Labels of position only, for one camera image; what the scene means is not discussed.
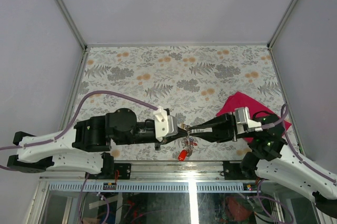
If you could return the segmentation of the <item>key bunch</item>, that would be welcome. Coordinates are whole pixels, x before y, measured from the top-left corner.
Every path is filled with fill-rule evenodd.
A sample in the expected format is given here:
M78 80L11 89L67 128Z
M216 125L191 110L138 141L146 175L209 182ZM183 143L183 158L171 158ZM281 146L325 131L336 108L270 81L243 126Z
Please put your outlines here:
M178 156L178 160L185 161L187 158L189 158L192 155L194 147L197 146L197 143L195 142L194 138L191 136L191 130L190 130L189 125L182 123L181 128L187 131L187 136L185 136L182 139L181 145L183 149Z

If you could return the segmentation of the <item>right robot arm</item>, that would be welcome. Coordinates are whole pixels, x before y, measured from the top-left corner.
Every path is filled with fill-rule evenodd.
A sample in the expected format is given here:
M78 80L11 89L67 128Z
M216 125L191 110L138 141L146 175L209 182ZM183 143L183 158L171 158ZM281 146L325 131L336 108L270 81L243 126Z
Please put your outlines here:
M250 138L251 152L240 163L246 179L259 177L287 187L313 202L324 214L336 218L336 174L297 152L282 117L267 113L251 116L247 107L237 108L191 127L192 136L208 142Z

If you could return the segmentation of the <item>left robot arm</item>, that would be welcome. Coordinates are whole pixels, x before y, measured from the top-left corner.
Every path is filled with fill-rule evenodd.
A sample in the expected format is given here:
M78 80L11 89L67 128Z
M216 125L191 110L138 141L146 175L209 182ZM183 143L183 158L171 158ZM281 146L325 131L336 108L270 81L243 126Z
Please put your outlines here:
M159 150L164 144L187 136L167 109L154 111L154 118L144 122L136 114L121 108L113 113L79 121L65 131L34 136L16 132L15 155L7 161L7 169L22 173L48 170L82 171L91 177L109 179L115 175L114 145L153 143Z

